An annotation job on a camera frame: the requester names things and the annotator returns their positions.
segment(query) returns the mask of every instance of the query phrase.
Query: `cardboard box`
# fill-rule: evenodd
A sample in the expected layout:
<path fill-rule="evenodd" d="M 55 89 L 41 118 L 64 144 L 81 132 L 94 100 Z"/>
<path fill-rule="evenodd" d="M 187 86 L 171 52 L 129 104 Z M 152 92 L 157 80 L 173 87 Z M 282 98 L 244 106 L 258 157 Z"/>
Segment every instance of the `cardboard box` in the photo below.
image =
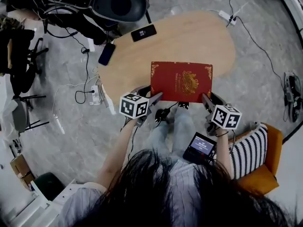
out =
<path fill-rule="evenodd" d="M 35 179 L 34 175 L 30 172 L 26 176 L 20 178 L 21 183 L 25 186 L 26 189 L 31 191 L 31 181 Z"/>
<path fill-rule="evenodd" d="M 28 164 L 23 155 L 17 156 L 15 159 L 13 159 L 10 162 L 10 165 L 18 178 L 24 177 L 30 172 Z"/>

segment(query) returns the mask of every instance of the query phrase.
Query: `white cube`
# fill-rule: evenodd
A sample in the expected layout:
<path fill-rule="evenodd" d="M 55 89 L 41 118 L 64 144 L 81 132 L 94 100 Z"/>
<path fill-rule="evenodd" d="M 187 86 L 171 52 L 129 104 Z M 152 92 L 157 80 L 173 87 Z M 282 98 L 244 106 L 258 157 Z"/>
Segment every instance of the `white cube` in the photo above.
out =
<path fill-rule="evenodd" d="M 235 130 L 240 122 L 242 113 L 231 106 L 216 105 L 212 122 L 224 130 Z"/>
<path fill-rule="evenodd" d="M 147 114 L 149 99 L 133 93 L 125 93 L 120 97 L 119 113 L 136 119 Z"/>

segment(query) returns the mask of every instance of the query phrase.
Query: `orange chair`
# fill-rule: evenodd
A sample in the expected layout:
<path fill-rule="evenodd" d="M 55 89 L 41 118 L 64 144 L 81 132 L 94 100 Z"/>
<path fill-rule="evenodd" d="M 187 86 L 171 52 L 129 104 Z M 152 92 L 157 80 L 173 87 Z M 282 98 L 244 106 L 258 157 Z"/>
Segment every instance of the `orange chair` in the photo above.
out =
<path fill-rule="evenodd" d="M 247 174 L 238 180 L 239 184 L 250 192 L 259 192 L 266 194 L 279 186 L 276 180 L 276 171 L 278 169 L 283 135 L 280 130 L 265 124 L 267 126 L 267 153 L 265 163 L 256 170 Z"/>

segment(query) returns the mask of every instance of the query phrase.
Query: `striped pillow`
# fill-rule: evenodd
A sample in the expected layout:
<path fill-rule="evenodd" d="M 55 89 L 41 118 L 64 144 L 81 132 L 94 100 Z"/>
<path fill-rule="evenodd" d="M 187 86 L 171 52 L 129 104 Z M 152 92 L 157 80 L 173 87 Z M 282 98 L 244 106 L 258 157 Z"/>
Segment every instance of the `striped pillow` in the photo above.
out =
<path fill-rule="evenodd" d="M 266 152 L 267 127 L 260 123 L 249 135 L 237 141 L 230 152 L 232 177 L 239 179 L 264 164 Z"/>

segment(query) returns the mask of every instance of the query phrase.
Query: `table top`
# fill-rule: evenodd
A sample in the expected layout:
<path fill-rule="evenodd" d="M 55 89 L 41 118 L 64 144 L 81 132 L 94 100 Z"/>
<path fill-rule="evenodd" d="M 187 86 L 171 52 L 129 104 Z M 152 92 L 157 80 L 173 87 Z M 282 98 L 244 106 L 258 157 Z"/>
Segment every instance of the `table top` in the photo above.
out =
<path fill-rule="evenodd" d="M 131 33 L 115 40 L 116 49 L 107 66 L 98 72 L 107 95 L 115 105 L 120 96 L 149 85 L 152 61 L 212 64 L 213 77 L 233 67 L 235 48 L 226 24 L 209 11 L 192 11 L 159 20 L 157 34 L 133 42 Z"/>

